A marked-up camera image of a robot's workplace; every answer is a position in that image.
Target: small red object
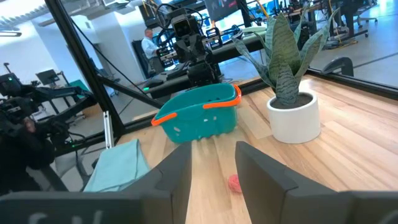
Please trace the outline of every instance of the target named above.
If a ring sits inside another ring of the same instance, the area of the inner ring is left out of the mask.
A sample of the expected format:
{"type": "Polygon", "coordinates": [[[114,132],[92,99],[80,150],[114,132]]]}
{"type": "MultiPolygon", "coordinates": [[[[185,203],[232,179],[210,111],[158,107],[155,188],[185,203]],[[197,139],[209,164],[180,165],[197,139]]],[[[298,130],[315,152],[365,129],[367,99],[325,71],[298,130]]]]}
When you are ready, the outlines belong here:
{"type": "Polygon", "coordinates": [[[228,178],[228,187],[237,193],[242,193],[241,185],[239,184],[238,175],[234,174],[228,178]]]}

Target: man in white shirt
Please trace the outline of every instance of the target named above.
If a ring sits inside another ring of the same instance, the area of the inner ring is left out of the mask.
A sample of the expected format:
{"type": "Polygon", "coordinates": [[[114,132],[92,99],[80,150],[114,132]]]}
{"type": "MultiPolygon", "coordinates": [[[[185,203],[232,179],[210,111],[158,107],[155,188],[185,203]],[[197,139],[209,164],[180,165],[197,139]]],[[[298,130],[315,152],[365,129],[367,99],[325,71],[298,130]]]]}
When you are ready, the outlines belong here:
{"type": "Polygon", "coordinates": [[[153,43],[152,38],[154,33],[152,29],[145,29],[145,37],[141,42],[141,47],[144,50],[145,56],[148,58],[148,61],[152,68],[155,70],[156,74],[164,71],[162,63],[160,62],[160,58],[156,55],[157,46],[153,43]]]}

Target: plastic basket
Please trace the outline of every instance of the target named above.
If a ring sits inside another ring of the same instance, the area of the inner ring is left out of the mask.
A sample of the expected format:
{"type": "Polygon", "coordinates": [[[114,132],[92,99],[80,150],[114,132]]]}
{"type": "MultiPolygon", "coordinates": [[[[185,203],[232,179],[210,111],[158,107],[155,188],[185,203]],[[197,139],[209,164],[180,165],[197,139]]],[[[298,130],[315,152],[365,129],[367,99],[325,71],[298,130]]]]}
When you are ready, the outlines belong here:
{"type": "Polygon", "coordinates": [[[236,126],[235,106],[241,98],[237,85],[219,83],[199,87],[166,102],[152,125],[161,125],[175,143],[228,133],[236,126]]]}

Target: light wood surface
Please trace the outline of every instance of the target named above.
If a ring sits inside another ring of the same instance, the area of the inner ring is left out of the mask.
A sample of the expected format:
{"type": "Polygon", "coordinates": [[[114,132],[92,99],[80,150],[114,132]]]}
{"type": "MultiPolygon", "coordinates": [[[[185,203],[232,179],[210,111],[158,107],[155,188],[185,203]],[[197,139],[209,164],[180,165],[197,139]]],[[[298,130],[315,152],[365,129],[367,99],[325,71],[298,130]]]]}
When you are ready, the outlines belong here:
{"type": "MultiPolygon", "coordinates": [[[[266,110],[271,89],[243,97],[232,133],[192,142],[192,187],[187,223],[250,223],[243,196],[227,178],[236,174],[236,141],[246,141],[293,170],[334,190],[398,190],[398,102],[306,75],[301,90],[318,96],[322,132],[305,144],[272,137],[266,110]]],[[[138,138],[150,166],[176,148],[161,127],[138,138]]]]}

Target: snake plant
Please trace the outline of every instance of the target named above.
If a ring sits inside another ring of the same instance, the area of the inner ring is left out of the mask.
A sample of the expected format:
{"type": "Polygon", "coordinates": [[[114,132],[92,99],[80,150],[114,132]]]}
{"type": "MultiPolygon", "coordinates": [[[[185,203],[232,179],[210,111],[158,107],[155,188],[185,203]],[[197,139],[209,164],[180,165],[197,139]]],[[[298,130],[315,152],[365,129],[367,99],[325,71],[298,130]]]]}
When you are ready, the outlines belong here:
{"type": "Polygon", "coordinates": [[[265,41],[259,34],[254,33],[266,51],[266,65],[253,58],[242,40],[233,38],[238,52],[251,61],[260,77],[275,91],[276,98],[282,105],[288,106],[296,103],[301,78],[314,56],[326,44],[331,20],[338,10],[335,10],[329,17],[327,25],[306,41],[301,51],[297,47],[297,42],[300,37],[303,16],[294,32],[290,30],[289,22],[283,13],[276,18],[270,17],[265,41]]]}

